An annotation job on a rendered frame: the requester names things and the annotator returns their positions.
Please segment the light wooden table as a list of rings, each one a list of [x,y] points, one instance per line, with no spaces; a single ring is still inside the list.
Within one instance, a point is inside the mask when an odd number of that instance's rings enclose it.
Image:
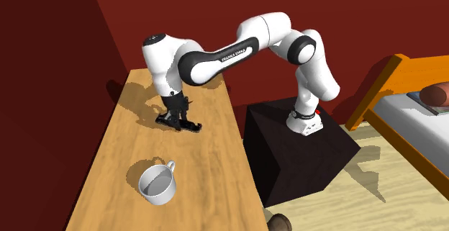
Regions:
[[[157,124],[150,72],[130,72],[66,231],[268,231],[223,77],[183,92],[198,133]],[[154,206],[139,178],[170,160],[176,193]]]

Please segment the dark robot stand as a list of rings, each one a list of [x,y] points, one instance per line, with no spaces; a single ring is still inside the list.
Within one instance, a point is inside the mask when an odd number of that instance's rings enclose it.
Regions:
[[[322,108],[324,128],[308,136],[286,119],[294,97],[247,107],[243,145],[264,207],[324,190],[360,146]]]

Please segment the brown round object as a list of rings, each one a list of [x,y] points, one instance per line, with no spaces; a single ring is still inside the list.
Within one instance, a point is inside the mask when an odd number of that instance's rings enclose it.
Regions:
[[[289,219],[283,214],[274,214],[267,222],[268,231],[292,231]]]

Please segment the black flat oblong object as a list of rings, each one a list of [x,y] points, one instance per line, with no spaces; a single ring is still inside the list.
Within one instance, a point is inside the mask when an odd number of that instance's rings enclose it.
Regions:
[[[195,124],[194,122],[185,119],[179,119],[174,115],[169,114],[168,112],[165,114],[159,114],[156,117],[155,122],[168,127],[172,127],[178,131],[187,130],[190,132],[199,132],[202,129],[201,123]]]

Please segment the orange wooden bed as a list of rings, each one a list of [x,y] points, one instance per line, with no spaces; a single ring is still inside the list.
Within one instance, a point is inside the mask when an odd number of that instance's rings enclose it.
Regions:
[[[349,131],[356,130],[366,120],[414,168],[449,201],[449,176],[435,166],[415,145],[404,138],[374,107],[385,96],[419,91],[428,85],[449,81],[449,55],[408,58],[396,54],[389,58],[383,70],[366,92],[345,123]]]

